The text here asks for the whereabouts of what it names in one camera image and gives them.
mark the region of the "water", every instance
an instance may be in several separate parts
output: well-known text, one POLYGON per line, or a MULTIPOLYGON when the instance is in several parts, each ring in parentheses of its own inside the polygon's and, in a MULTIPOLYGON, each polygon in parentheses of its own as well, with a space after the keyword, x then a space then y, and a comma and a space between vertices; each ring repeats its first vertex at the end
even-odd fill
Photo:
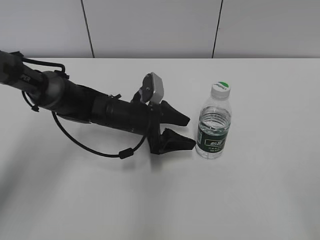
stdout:
MULTIPOLYGON (((204 108, 199 117, 199 128, 208 135, 222 136, 228 133, 231 123, 230 113, 220 107, 208 106, 204 108)), ((215 159, 219 157, 223 150, 215 153, 206 152, 195 146, 196 151, 200 156, 206 159, 215 159)))

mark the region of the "black cable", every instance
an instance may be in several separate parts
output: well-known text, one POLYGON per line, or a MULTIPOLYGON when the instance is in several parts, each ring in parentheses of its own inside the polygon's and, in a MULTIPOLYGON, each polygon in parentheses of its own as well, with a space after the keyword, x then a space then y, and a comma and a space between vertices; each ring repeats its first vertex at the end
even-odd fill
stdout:
POLYGON ((32 108, 33 105, 30 103, 30 101, 28 100, 27 96, 26 96, 26 93, 24 91, 21 91, 22 92, 22 96, 23 96, 23 99, 25 100, 25 102, 32 108))
POLYGON ((35 65, 41 65, 41 66, 47 66, 47 67, 61 68, 61 71, 62 71, 63 73, 66 72, 66 67, 65 67, 65 65, 63 65, 63 64, 61 64, 61 63, 48 62, 48 61, 37 61, 37 60, 25 58, 25 57, 21 57, 21 60, 22 60, 23 62, 25 62, 25 63, 28 63, 28 64, 35 64, 35 65))
MULTIPOLYGON (((58 117, 56 115, 55 112, 52 111, 52 116, 53 116, 53 119, 55 121, 55 123, 57 124, 57 126, 59 127, 59 129, 72 141, 74 142, 76 145, 78 145, 79 147, 83 148, 84 150, 90 152, 90 153, 93 153, 93 154, 96 154, 96 155, 99 155, 99 156, 102 156, 102 157, 106 157, 106 158, 121 158, 121 155, 120 154, 106 154, 106 153, 102 153, 102 152, 99 152, 99 151, 96 151, 96 150, 93 150, 92 148, 90 147, 87 147, 85 145, 83 145, 81 142, 77 141, 73 136, 71 136, 67 130, 62 126, 61 122, 58 120, 58 117)), ((145 134, 143 135, 143 137, 141 138, 140 142, 132 149, 133 152, 135 152, 136 150, 138 150, 138 148, 141 147, 141 145, 144 143, 145 139, 147 138, 148 136, 148 132, 149 132, 149 128, 150 128, 150 121, 148 123, 148 126, 147 126, 147 129, 145 131, 145 134)))

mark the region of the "bottle cap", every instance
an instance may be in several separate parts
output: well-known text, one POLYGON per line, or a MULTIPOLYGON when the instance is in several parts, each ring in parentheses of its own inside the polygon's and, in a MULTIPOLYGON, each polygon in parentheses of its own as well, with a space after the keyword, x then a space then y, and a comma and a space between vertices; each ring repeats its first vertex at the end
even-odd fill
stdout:
POLYGON ((218 100, 227 100, 230 95, 230 90, 231 88, 227 83, 218 81, 211 87, 211 96, 218 100))

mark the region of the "white table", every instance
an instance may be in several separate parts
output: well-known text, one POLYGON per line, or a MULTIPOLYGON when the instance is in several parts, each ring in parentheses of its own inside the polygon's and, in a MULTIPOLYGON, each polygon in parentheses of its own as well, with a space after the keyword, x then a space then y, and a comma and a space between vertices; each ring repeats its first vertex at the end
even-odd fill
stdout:
MULTIPOLYGON (((320 59, 46 60, 127 101, 157 73, 164 99, 191 118, 171 128, 191 138, 212 82, 226 81, 231 128, 216 160, 195 150, 150 155, 147 142, 133 157, 103 158, 1 85, 1 240, 320 239, 320 59)), ((62 122, 106 153, 141 137, 62 122)))

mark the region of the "plastic water bottle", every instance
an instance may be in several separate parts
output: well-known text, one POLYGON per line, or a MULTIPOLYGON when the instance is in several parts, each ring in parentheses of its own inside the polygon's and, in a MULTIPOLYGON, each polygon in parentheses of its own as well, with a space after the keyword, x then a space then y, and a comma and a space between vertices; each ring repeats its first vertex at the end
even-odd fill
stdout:
POLYGON ((225 82, 213 84, 211 96, 202 107, 195 148, 203 158, 215 159, 224 150, 232 114, 230 90, 225 82))

